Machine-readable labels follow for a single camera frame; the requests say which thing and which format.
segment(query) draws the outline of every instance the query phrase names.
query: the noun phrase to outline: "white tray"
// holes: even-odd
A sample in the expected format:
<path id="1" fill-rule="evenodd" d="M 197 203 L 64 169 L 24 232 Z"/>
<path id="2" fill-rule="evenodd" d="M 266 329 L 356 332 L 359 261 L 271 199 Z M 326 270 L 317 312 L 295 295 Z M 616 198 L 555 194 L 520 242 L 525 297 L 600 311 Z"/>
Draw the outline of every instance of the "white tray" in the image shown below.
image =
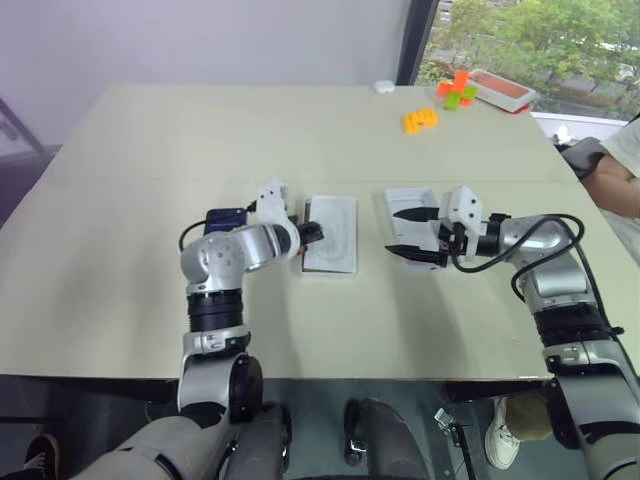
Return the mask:
<path id="1" fill-rule="evenodd" d="M 416 245 L 422 250 L 438 251 L 440 241 L 438 231 L 440 221 L 410 222 L 402 218 L 395 218 L 394 213 L 407 208 L 435 207 L 438 208 L 438 199 L 430 188 L 391 188 L 385 191 L 391 228 L 396 237 L 396 242 L 402 245 Z M 412 262 L 412 265 L 427 267 L 432 270 L 441 268 L 435 263 Z"/>
<path id="2" fill-rule="evenodd" d="M 307 200 L 307 221 L 322 226 L 324 238 L 308 246 L 302 273 L 321 277 L 349 277 L 356 273 L 356 200 L 314 195 Z"/>

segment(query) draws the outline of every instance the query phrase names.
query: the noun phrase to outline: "person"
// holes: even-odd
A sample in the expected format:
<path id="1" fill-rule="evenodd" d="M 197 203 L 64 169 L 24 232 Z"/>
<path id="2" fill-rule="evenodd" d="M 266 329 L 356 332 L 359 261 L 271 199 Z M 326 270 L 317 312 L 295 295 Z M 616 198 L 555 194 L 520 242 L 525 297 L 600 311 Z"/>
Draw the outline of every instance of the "person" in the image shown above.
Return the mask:
<path id="1" fill-rule="evenodd" d="M 552 433 L 542 390 L 501 397 L 484 437 L 487 460 L 495 468 L 506 470 L 516 459 L 522 442 L 544 440 Z"/>
<path id="2" fill-rule="evenodd" d="M 582 184 L 640 266 L 640 119 L 600 144 L 605 154 Z"/>
<path id="3" fill-rule="evenodd" d="M 9 473 L 2 480 L 57 480 L 60 463 L 60 449 L 57 440 L 43 434 L 36 437 L 25 455 L 22 470 Z"/>

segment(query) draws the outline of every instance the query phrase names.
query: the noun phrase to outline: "white wall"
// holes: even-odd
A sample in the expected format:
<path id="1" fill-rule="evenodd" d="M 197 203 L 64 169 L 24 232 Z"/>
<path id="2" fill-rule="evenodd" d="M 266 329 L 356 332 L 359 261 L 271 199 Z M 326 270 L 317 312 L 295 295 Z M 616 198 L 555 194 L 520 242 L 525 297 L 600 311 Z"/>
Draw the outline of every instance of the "white wall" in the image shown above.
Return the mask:
<path id="1" fill-rule="evenodd" d="M 111 82 L 395 80 L 408 5 L 409 0 L 0 0 L 0 96 L 42 143 L 57 144 Z"/>

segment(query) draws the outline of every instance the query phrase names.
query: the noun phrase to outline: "table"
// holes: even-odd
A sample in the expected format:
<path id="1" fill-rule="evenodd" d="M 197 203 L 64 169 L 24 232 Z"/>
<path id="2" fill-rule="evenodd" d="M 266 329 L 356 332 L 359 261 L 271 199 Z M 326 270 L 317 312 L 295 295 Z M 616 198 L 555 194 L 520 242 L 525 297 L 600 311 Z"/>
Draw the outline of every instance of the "table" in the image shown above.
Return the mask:
<path id="1" fill-rule="evenodd" d="M 265 376 L 547 378 L 533 319 L 508 286 L 510 266 L 477 276 L 429 273 L 383 249 L 393 241 L 386 188 L 430 186 L 441 195 L 460 183 L 478 193 L 487 215 L 562 210 L 583 219 L 584 248 L 609 316 L 627 329 L 623 342 L 638 365 L 640 272 L 532 119 L 485 105 L 443 114 L 438 129 L 452 138 L 451 125 L 470 127 L 470 117 L 486 116 L 494 129 L 516 125 L 496 140 L 480 122 L 467 141 L 445 149 L 438 129 L 417 138 L 400 129 L 400 112 L 428 104 L 422 89 L 381 97 L 365 87 L 338 88 L 335 97 L 331 91 L 107 92 L 0 230 L 0 373 L 176 377 L 188 328 L 178 235 L 209 208 L 249 203 L 273 178 L 288 184 L 298 210 L 311 194 L 357 199 L 359 271 L 351 280 L 306 278 L 296 259 L 245 277 L 250 352 Z M 295 110 L 293 103 L 312 105 L 314 114 L 264 120 L 266 105 L 276 109 L 279 102 L 286 106 L 278 112 Z M 369 113 L 346 135 L 343 117 L 358 108 Z M 251 112 L 255 122 L 241 121 Z M 322 129 L 322 141 L 300 127 L 308 118 L 311 130 Z M 378 134 L 365 135 L 363 125 Z M 289 144 L 280 142 L 285 131 L 296 132 Z M 519 142 L 528 142 L 526 160 L 505 151 L 520 153 Z M 403 152 L 393 168 L 388 144 Z M 496 150 L 478 153 L 488 149 Z M 418 162 L 422 150 L 430 155 Z M 509 161 L 522 164 L 507 168 Z"/>

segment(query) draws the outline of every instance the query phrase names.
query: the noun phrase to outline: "white box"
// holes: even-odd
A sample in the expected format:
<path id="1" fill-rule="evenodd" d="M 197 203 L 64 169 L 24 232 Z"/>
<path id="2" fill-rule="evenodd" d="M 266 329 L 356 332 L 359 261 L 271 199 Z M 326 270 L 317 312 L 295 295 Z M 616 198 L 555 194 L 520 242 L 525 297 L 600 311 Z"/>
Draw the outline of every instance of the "white box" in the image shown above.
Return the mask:
<path id="1" fill-rule="evenodd" d="M 305 221 L 318 222 L 324 238 L 311 243 L 302 257 L 302 273 L 349 277 L 356 273 L 356 200 L 314 195 L 307 200 Z"/>
<path id="2" fill-rule="evenodd" d="M 479 69 L 471 72 L 467 83 L 478 88 L 476 98 L 509 113 L 517 112 L 536 96 L 536 91 L 529 87 Z"/>
<path id="3" fill-rule="evenodd" d="M 422 250 L 437 252 L 440 249 L 438 232 L 440 230 L 439 220 L 428 222 L 410 222 L 402 218 L 396 218 L 394 213 L 407 208 L 434 207 L 438 208 L 438 199 L 430 188 L 390 188 L 385 190 L 389 216 L 391 217 L 391 228 L 399 245 L 415 245 Z M 411 265 L 420 268 L 437 270 L 441 267 L 435 263 L 412 262 L 406 260 Z"/>

